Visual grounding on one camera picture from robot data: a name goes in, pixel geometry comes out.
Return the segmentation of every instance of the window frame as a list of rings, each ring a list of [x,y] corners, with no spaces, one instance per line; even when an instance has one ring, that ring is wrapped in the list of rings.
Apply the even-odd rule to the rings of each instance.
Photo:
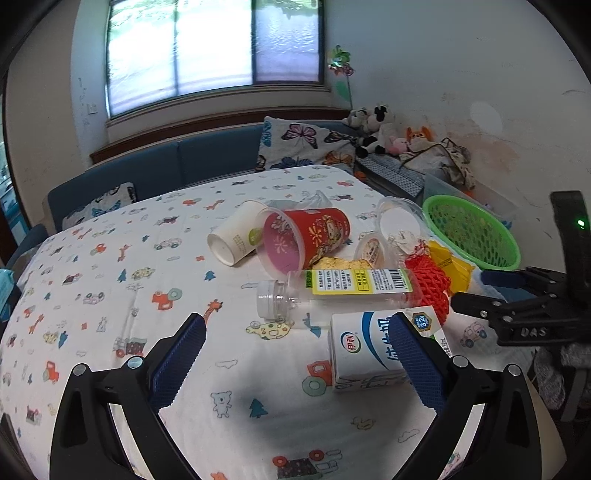
[[[112,8],[125,0],[109,0],[109,14],[107,17],[106,22],[106,33],[105,33],[105,100],[106,100],[106,107],[107,107],[107,114],[108,114],[108,123],[111,120],[121,119],[127,115],[134,115],[139,113],[143,109],[152,109],[154,106],[158,106],[161,108],[166,107],[166,103],[171,104],[178,104],[184,102],[190,102],[193,100],[198,99],[201,96],[210,97],[212,95],[224,95],[226,92],[248,92],[248,91],[261,91],[264,90],[264,87],[273,87],[273,86],[294,86],[301,88],[302,86],[308,86],[312,89],[323,89],[326,90],[326,48],[325,48],[325,32],[326,32],[326,25],[325,25],[325,17],[324,17],[324,0],[317,0],[318,1],[318,44],[319,44],[319,55],[318,55],[318,81],[317,82],[296,82],[290,80],[276,80],[271,82],[265,82],[261,80],[255,80],[256,78],[256,55],[252,53],[255,50],[256,45],[256,0],[251,0],[251,61],[252,61],[252,83],[250,85],[239,85],[233,87],[223,87],[217,89],[209,89],[209,90],[202,90],[200,92],[193,92],[193,93],[185,93],[183,95],[174,95],[169,98],[165,98],[162,100],[157,100],[155,102],[146,103],[144,105],[138,106],[136,108],[132,108],[125,112],[118,113],[116,115],[111,114],[111,78],[109,75],[109,42],[111,39],[111,29],[109,28],[109,24],[111,23],[111,11]],[[174,42],[173,42],[173,49],[176,50],[176,42],[177,42],[177,27],[176,23],[178,21],[178,3],[180,0],[173,0],[174,1]],[[177,55],[173,55],[173,65],[174,65],[174,86],[175,91],[178,93],[178,58]]]

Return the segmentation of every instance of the white milk carton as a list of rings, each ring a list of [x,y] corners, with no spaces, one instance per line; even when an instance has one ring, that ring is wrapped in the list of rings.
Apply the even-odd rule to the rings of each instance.
[[[433,307],[336,313],[330,323],[330,357],[335,391],[397,385],[408,380],[388,337],[389,318],[402,312],[424,337],[452,356]]]

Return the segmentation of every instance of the window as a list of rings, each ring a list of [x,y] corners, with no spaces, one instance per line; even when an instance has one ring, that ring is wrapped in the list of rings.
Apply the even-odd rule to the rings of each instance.
[[[321,0],[111,0],[111,116],[224,87],[323,81]]]

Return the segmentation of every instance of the plastic bottle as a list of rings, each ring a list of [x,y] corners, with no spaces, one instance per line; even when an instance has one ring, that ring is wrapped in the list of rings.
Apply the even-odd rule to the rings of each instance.
[[[292,271],[260,281],[256,294],[259,317],[308,329],[328,328],[333,313],[415,307],[423,297],[413,273],[398,269]]]

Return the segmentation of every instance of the pink plush toy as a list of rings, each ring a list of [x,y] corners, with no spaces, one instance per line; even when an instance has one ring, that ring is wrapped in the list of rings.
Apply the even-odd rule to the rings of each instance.
[[[386,151],[390,155],[400,155],[408,151],[408,142],[405,138],[390,137],[386,145]]]

